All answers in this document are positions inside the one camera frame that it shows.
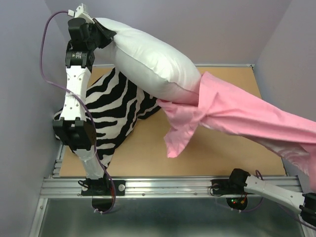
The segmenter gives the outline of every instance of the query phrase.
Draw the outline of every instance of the pink cloth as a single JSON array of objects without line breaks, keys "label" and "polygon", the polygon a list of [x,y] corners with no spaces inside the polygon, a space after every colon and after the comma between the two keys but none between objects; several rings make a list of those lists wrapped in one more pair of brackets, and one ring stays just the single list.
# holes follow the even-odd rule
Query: pink cloth
[{"label": "pink cloth", "polygon": [[284,112],[208,72],[201,78],[198,106],[157,103],[171,125],[164,138],[168,157],[177,157],[202,125],[265,146],[309,175],[316,191],[316,122]]}]

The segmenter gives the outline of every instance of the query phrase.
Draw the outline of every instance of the black and white stripes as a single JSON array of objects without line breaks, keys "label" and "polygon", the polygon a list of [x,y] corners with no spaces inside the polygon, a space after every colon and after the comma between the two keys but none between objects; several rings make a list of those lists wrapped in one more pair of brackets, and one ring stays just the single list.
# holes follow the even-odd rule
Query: black and white stripes
[{"label": "black and white stripes", "polygon": [[[96,126],[98,156],[106,167],[137,120],[146,119],[160,109],[155,97],[138,88],[115,68],[87,90],[86,105]],[[60,114],[61,110],[54,119],[58,120]]]}]

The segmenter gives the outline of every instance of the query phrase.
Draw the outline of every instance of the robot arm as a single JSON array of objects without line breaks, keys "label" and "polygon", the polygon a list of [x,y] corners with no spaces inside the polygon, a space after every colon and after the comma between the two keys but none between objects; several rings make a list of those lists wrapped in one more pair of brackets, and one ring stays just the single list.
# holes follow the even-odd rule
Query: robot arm
[{"label": "robot arm", "polygon": [[316,226],[316,194],[304,194],[283,189],[258,179],[242,169],[234,169],[228,182],[229,185],[226,186],[227,192],[233,190],[233,192],[260,195],[287,207],[299,214],[307,223]]},{"label": "robot arm", "polygon": [[[83,4],[76,12],[70,11],[70,14],[74,18],[68,21],[71,40],[66,50],[67,89],[85,104],[87,85],[94,62],[94,50],[110,44],[116,33],[90,18]],[[82,161],[87,173],[87,182],[91,184],[95,180],[104,183],[106,177],[94,147],[95,127],[86,120],[84,107],[68,92],[65,95],[60,120],[53,122],[53,129],[63,144],[69,146]]]}]

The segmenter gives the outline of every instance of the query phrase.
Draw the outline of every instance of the wooden surface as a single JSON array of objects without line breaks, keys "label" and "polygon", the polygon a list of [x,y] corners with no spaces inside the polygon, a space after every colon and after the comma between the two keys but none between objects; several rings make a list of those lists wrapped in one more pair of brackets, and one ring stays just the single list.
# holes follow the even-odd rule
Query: wooden surface
[{"label": "wooden surface", "polygon": [[[95,68],[91,83],[110,69]],[[251,68],[199,68],[260,97]],[[285,175],[281,159],[263,146],[239,136],[199,127],[177,158],[166,157],[163,140],[169,124],[162,110],[138,121],[134,131],[115,151],[108,172],[112,176],[230,175],[234,168],[264,175]],[[62,177],[85,176],[79,158],[68,148],[60,170]]]}]

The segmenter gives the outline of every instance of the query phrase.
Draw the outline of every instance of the lavender wall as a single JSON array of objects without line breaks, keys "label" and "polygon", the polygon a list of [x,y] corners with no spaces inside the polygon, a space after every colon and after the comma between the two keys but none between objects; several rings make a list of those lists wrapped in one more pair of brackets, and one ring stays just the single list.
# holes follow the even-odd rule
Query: lavender wall
[{"label": "lavender wall", "polygon": [[[51,172],[58,143],[53,113],[64,93],[40,76],[40,41],[50,10],[43,0],[10,0],[0,8],[0,236],[26,237],[43,177]],[[65,82],[66,41],[56,22],[48,28],[47,76]]]},{"label": "lavender wall", "polygon": [[[316,1],[293,0],[261,53],[255,76],[264,100],[282,110],[316,121]],[[307,191],[308,178],[299,175]]]},{"label": "lavender wall", "polygon": [[[82,0],[45,0],[51,11]],[[174,46],[194,63],[254,63],[291,0],[85,0],[92,17],[106,17]],[[67,18],[57,20],[68,40]],[[107,63],[102,54],[96,64]]]}]

